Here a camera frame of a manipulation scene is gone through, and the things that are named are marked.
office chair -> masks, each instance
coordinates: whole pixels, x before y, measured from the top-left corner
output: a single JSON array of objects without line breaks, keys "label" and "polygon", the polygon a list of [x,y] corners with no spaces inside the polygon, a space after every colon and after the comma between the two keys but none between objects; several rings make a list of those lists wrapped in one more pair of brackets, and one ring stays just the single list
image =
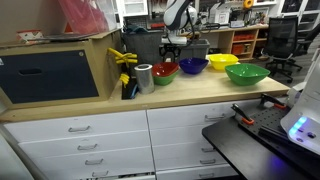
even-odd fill
[{"label": "office chair", "polygon": [[272,62],[266,64],[266,68],[270,69],[271,76],[276,73],[282,74],[289,78],[291,83],[292,71],[285,70],[285,65],[290,62],[297,48],[298,36],[298,17],[288,18],[269,18],[269,29],[266,46],[262,50],[262,54],[272,59]]}]

desk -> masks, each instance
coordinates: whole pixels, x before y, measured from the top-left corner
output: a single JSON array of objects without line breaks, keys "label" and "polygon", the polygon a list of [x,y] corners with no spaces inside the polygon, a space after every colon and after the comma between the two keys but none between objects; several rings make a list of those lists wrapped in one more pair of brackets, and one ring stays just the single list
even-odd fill
[{"label": "desk", "polygon": [[233,118],[202,130],[230,165],[249,180],[310,179],[241,130]]},{"label": "desk", "polygon": [[[226,28],[218,30],[202,31],[202,38],[208,39],[211,46],[216,43],[216,47],[220,48],[221,53],[235,54],[240,61],[252,60],[254,52],[261,52],[261,48],[266,43],[267,25],[255,25],[243,28]],[[216,33],[219,38],[214,38],[212,35]],[[249,48],[244,51],[236,52],[235,48],[238,45],[249,44]]]}]

